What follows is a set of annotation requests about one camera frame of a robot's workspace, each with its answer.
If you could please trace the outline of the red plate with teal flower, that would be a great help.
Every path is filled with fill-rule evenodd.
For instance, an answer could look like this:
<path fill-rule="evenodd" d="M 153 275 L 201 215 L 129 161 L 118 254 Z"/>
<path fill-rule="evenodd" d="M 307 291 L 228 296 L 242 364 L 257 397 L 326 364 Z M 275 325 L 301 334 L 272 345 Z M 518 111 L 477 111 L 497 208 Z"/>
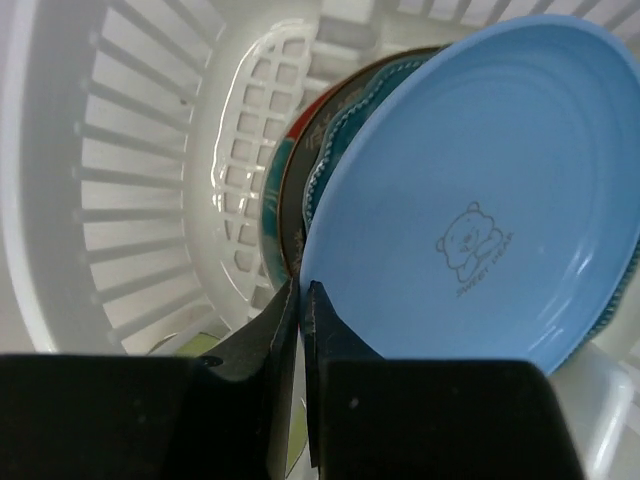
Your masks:
<path fill-rule="evenodd" d="M 335 96 L 332 88 L 303 109 L 271 156 L 262 191 L 260 247 L 262 266 L 275 290 L 300 268 L 306 240 L 303 190 L 335 115 Z"/>

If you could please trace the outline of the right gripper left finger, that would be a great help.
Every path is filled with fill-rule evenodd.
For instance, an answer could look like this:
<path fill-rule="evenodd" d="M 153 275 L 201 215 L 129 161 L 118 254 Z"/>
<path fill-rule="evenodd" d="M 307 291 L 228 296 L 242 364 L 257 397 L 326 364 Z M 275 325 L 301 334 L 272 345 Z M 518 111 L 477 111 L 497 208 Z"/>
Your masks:
<path fill-rule="evenodd" d="M 299 290 L 288 280 L 267 307 L 201 358 L 198 441 L 208 479 L 286 473 Z"/>

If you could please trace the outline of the grey plate with deer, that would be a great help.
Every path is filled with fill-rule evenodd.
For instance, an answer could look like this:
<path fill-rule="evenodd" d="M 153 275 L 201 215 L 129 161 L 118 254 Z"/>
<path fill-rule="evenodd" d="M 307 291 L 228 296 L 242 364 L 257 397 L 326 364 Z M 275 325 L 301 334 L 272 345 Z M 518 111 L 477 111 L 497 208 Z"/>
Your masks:
<path fill-rule="evenodd" d="M 330 120 L 354 102 L 386 65 L 397 60 L 428 59 L 438 51 L 437 47 L 408 50 L 364 67 L 323 92 L 290 125 L 272 156 L 263 189 L 261 248 L 265 268 L 276 286 L 299 268 L 305 242 L 303 189 Z"/>

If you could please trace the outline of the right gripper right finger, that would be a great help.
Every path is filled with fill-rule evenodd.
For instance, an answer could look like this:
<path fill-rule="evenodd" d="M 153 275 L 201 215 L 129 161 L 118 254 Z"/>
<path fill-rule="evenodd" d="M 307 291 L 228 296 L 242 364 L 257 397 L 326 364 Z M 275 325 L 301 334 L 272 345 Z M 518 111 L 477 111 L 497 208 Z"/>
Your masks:
<path fill-rule="evenodd" d="M 311 466 L 321 475 L 322 371 L 330 361 L 359 362 L 383 357 L 336 313 L 324 285 L 312 281 L 303 307 L 306 418 Z"/>

